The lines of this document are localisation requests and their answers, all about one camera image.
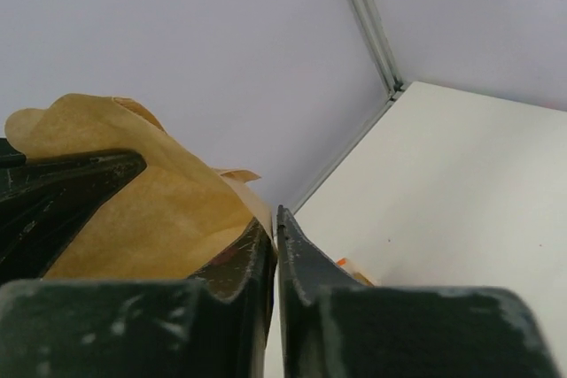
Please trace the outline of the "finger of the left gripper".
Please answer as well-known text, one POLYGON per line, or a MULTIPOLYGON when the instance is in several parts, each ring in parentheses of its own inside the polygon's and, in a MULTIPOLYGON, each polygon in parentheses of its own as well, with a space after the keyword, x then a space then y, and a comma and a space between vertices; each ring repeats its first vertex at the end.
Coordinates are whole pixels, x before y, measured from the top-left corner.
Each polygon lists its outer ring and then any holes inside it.
POLYGON ((132 150, 28 159, 1 140, 1 278, 38 279, 146 162, 132 150))

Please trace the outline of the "orange coffee filter box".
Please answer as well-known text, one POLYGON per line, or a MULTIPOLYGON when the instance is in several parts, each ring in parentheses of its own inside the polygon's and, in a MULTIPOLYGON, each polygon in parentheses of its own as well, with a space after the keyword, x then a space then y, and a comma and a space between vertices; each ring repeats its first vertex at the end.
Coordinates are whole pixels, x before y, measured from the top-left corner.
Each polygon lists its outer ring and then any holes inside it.
POLYGON ((378 287, 381 281, 373 278, 370 274, 366 273, 349 258, 341 258, 336 264, 342 268, 347 274, 353 277, 356 281, 371 287, 378 287))

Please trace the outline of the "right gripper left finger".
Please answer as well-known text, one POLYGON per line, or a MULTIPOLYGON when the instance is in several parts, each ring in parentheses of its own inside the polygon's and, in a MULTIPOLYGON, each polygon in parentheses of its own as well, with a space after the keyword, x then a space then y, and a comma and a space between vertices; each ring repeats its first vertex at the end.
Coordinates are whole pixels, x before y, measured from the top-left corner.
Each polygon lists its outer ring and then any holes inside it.
POLYGON ((262 377, 274 305, 276 253, 253 219, 233 244, 190 278, 199 283, 190 377, 262 377))

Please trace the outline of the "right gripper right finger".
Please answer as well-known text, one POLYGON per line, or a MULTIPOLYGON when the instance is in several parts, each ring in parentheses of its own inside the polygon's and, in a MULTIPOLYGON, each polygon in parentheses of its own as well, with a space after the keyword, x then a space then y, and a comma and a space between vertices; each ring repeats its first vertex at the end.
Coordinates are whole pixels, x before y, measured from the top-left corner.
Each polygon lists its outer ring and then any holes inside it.
POLYGON ((313 244, 282 205, 276 215, 276 243, 284 375, 346 377, 331 301, 341 289, 365 285, 313 244))

